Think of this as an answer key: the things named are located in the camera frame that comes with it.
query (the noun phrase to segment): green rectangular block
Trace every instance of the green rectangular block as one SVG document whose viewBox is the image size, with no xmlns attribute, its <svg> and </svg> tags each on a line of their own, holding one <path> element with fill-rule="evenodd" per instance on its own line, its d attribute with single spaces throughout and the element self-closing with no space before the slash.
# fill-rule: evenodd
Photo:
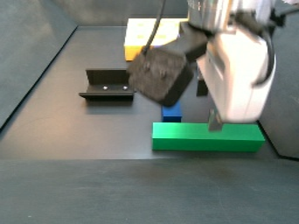
<svg viewBox="0 0 299 224">
<path fill-rule="evenodd" d="M 154 123 L 155 151 L 258 151 L 265 142 L 256 124 L 225 124 L 222 131 L 210 132 L 207 123 Z"/>
</svg>

